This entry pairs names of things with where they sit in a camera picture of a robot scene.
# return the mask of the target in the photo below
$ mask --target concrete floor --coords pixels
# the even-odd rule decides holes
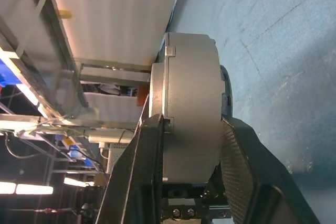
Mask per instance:
[[[336,0],[178,0],[170,31],[216,40],[234,116],[292,173],[320,222],[334,223]]]

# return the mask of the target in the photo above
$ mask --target screw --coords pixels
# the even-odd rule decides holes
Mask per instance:
[[[173,210],[173,216],[174,216],[175,218],[178,218],[180,215],[181,215],[180,210],[178,210],[177,208],[175,208],[175,209]]]
[[[189,208],[188,211],[187,211],[187,213],[188,213],[189,217],[194,217],[195,216],[195,210],[192,209],[192,208]]]
[[[210,196],[210,192],[207,190],[203,193],[203,198],[208,198]]]
[[[227,211],[225,211],[225,210],[220,211],[219,216],[222,217],[222,218],[225,218],[227,216]]]

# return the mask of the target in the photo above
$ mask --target fluorescent light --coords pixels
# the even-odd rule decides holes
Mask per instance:
[[[1,128],[20,131],[22,129],[30,129],[36,125],[35,122],[17,122],[17,121],[1,121]]]
[[[13,194],[15,192],[15,183],[0,182],[0,194]]]
[[[16,187],[16,194],[26,194],[26,195],[41,195],[41,194],[53,194],[54,189],[51,186],[36,186],[36,185],[26,185],[18,184]]]
[[[32,91],[29,89],[29,87],[27,85],[17,84],[16,86],[26,96],[26,98],[28,98],[28,100],[31,101],[31,103],[33,105],[36,106],[38,104],[38,100],[37,100],[36,96],[32,93]]]
[[[70,186],[80,186],[80,187],[87,187],[87,186],[94,186],[94,182],[83,182],[79,180],[75,180],[72,178],[64,178],[64,184],[70,185]]]
[[[42,104],[38,106],[37,110],[41,113],[42,116],[44,116],[45,118],[48,118],[47,113],[45,112],[45,109]]]
[[[3,51],[2,48],[0,47],[0,59],[17,76],[18,74],[21,73],[21,71],[12,62],[11,58],[12,59],[14,59],[14,58],[18,59],[18,56],[16,55],[15,52]]]

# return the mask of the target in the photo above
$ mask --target cable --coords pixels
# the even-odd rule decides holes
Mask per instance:
[[[118,144],[120,144],[120,141],[121,141],[121,139],[122,139],[122,137],[124,136],[124,134],[125,134],[126,131],[127,131],[127,130],[124,130],[124,131],[121,133],[120,138],[119,138],[119,140],[118,140]]]
[[[8,139],[8,133],[5,132],[5,135],[6,135],[6,139],[5,139],[5,145],[6,145],[6,148],[8,150],[8,152],[15,158],[19,158],[19,159],[26,159],[26,158],[31,158],[31,157],[36,157],[36,156],[39,156],[41,155],[42,153],[36,153],[36,154],[32,154],[32,155],[28,155],[28,156],[19,156],[19,155],[16,155],[8,146],[8,142],[9,142],[9,139]]]
[[[6,99],[6,98],[12,98],[12,97],[16,97],[20,94],[23,94],[22,92],[18,92],[16,94],[12,94],[12,95],[7,95],[6,97],[0,97],[0,99]]]
[[[70,148],[69,151],[76,151],[76,152],[81,153],[84,157],[90,159],[91,161],[96,162],[96,163],[100,166],[100,168],[103,170],[104,174],[106,173],[106,172],[105,172],[105,169],[104,169],[104,167],[103,167],[103,165],[102,165],[101,162],[99,162],[98,160],[96,160],[96,159],[94,159],[94,158],[92,158],[92,157],[89,157],[89,156],[86,155],[84,152],[82,152],[82,151],[80,151],[80,150],[78,150],[78,149],[71,149],[71,148]]]
[[[104,155],[103,155],[103,151],[104,151],[104,149],[103,148],[100,148],[100,156],[102,157],[102,158],[105,158],[105,159],[109,159],[108,157],[105,157]]]

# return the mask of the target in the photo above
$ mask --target white wall panel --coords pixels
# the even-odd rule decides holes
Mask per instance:
[[[99,121],[123,123],[138,122],[142,107],[137,106],[136,97],[84,93],[89,106],[98,110]]]
[[[74,57],[154,62],[175,0],[56,0]]]

